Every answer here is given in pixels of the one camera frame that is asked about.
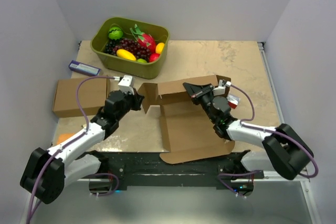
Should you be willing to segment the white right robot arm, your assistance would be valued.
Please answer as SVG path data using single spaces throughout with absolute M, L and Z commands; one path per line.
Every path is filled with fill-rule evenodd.
M 185 82 L 183 87 L 193 104 L 200 105 L 205 111 L 220 138 L 264 149 L 259 155 L 247 152 L 242 156 L 240 162 L 234 165 L 237 177 L 246 178 L 252 172 L 271 170 L 287 180 L 293 180 L 302 175 L 302 170 L 309 163 L 314 166 L 312 177 L 317 176 L 319 170 L 312 150 L 290 125 L 260 126 L 252 124 L 252 118 L 239 120 L 231 115 L 231 107 L 224 95 L 227 89 L 233 87 L 230 81 L 220 80 L 216 87 Z

